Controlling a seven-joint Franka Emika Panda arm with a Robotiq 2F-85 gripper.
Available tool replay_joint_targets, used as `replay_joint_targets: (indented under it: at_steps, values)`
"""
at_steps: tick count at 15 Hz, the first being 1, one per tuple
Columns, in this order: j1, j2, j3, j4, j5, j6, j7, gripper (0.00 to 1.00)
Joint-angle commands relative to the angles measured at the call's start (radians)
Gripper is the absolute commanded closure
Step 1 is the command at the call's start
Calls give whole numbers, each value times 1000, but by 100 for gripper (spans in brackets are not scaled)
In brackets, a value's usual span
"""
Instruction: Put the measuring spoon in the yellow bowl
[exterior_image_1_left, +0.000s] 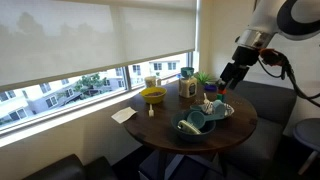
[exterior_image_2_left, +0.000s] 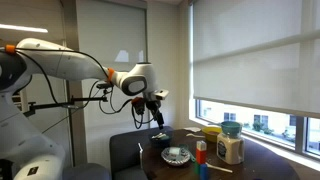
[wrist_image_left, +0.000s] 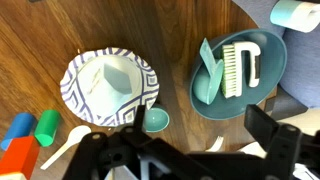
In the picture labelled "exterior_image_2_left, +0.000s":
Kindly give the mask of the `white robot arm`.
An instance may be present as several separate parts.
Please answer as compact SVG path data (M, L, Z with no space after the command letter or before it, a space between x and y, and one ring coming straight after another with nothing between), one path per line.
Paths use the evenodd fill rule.
M128 72L116 71L88 54L26 38L1 49L0 67L0 158L18 166L13 180L62 180L63 147L34 127L12 100L34 74L71 81L103 80L128 96L141 93L153 119L163 125L160 107L168 92L158 88L149 62L139 62Z

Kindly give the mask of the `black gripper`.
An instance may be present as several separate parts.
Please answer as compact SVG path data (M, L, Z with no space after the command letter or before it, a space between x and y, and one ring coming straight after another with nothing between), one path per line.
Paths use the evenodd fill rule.
M145 109L148 109L153 117L157 117L157 124L159 129L163 129L163 116L162 113L159 113L160 105L161 103L159 101L148 101L145 98L142 97L135 97L131 104L133 106L134 111L138 115L143 115Z

